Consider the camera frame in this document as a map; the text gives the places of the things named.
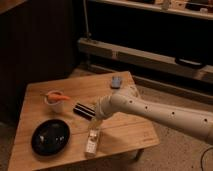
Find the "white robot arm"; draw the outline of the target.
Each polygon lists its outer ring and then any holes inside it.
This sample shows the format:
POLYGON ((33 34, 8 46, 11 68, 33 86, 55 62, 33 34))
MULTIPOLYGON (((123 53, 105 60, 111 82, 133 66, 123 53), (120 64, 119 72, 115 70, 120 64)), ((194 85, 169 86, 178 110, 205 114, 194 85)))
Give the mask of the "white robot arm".
POLYGON ((95 118, 103 121, 122 112, 144 117, 213 145, 213 113, 143 100, 133 85, 98 99, 95 118))

